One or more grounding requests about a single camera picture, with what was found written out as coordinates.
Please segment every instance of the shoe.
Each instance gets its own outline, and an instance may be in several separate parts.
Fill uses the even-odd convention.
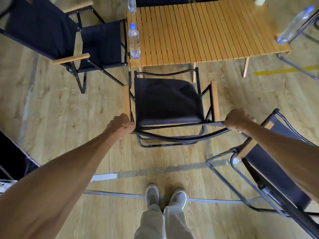
[[[147,208],[149,208],[153,204],[160,205],[159,189],[155,184],[149,184],[147,186],[145,192],[145,202]]]
[[[181,205],[181,208],[183,209],[185,207],[186,200],[187,200],[187,194],[185,189],[179,188],[175,190],[175,192],[173,193],[168,205],[170,206],[170,205],[173,205],[174,202],[177,202],[178,204]]]

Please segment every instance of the yellow tape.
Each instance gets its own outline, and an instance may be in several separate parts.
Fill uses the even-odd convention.
[[[305,71],[311,71],[311,70],[319,69],[319,65],[307,66],[307,67],[303,67],[302,69],[304,69]],[[270,76],[275,74],[292,73],[292,72],[299,72],[299,70],[295,68],[266,70],[266,71],[255,72],[255,76]]]

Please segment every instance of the floor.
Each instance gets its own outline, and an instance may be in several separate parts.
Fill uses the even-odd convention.
[[[82,0],[51,0],[69,7]],[[93,0],[106,20],[125,18],[127,0]],[[279,33],[289,21],[318,0],[267,0],[259,10]],[[83,24],[96,22],[90,14]],[[309,34],[319,36],[314,29]],[[300,37],[292,45],[289,59],[302,67],[318,65],[316,44]],[[101,72],[91,72],[87,91],[62,66],[0,36],[0,129],[18,142],[40,164],[67,152],[101,133],[115,115],[123,112],[122,88]],[[319,144],[319,82],[299,73],[255,75],[255,72],[290,68],[275,55],[250,59],[248,74],[241,77],[243,60],[198,64],[201,87],[217,80],[221,118],[233,108],[244,108],[262,122],[275,108],[306,138]],[[190,65],[151,67],[145,70],[171,73]],[[109,72],[127,83],[127,68]],[[191,81],[190,75],[180,79]],[[209,98],[204,99],[208,109]],[[199,132],[198,127],[166,129],[165,135]],[[244,141],[237,132],[176,148],[144,149],[130,135],[118,141],[106,155],[96,174],[117,173],[117,179],[91,182],[88,189],[143,195],[146,186],[156,183],[161,196],[169,197],[184,187],[190,198],[237,200],[219,179],[203,167],[205,159]],[[247,198],[256,193],[227,165],[218,170]],[[242,204],[190,202],[185,207],[189,228],[195,238],[310,238],[295,222],[278,215],[262,214]],[[83,195],[72,210],[57,238],[132,238],[146,205],[141,198]]]

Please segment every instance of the beige pants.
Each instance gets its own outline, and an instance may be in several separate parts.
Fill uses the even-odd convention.
[[[184,212],[177,202],[166,206],[164,215],[155,204],[144,211],[134,239],[163,239],[165,235],[167,239],[194,239],[186,225]]]

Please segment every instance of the table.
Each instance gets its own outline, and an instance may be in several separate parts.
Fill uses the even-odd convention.
[[[127,12],[128,25],[137,24],[141,57],[130,67],[244,59],[290,52],[276,43],[253,0],[219,0],[180,5],[138,7]]]

